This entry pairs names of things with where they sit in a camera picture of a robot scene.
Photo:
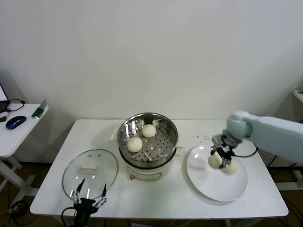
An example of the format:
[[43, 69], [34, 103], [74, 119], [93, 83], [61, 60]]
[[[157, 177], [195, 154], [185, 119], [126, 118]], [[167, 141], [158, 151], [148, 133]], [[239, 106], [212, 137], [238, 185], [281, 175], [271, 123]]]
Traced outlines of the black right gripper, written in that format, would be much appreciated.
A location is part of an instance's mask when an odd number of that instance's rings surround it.
[[235, 156], [235, 154], [230, 146], [228, 146], [225, 143], [220, 144], [220, 145], [213, 145], [211, 147], [210, 155], [211, 156], [214, 155], [215, 152], [217, 152], [219, 154], [219, 156], [221, 157], [221, 163], [219, 165], [219, 169], [223, 169], [223, 168], [230, 166], [232, 157]]

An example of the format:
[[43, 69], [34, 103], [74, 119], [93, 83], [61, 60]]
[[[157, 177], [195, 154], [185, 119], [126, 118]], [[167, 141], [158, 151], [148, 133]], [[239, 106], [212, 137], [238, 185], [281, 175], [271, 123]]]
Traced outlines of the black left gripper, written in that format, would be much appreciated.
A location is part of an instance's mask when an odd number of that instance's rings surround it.
[[102, 194], [95, 200], [81, 198], [79, 199], [79, 194], [85, 179], [81, 181], [75, 191], [72, 192], [72, 200], [74, 203], [74, 209], [76, 210], [76, 216], [73, 220], [73, 227], [86, 227], [89, 218], [92, 214], [98, 211], [98, 207], [102, 207], [106, 201], [107, 184], [104, 185]]

